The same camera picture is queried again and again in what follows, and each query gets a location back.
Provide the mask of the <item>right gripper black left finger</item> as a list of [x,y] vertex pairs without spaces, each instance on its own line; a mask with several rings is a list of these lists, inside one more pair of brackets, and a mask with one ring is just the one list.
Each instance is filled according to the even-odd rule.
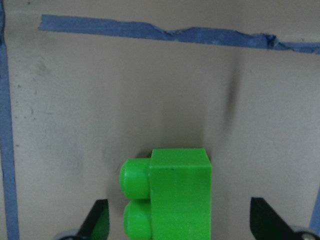
[[77,240],[107,240],[109,233],[109,201],[96,200],[75,237]]

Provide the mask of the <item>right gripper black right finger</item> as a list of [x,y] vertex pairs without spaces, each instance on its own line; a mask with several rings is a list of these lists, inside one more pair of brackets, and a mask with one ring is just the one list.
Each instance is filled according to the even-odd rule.
[[250,231],[256,240],[295,240],[295,232],[262,197],[250,200]]

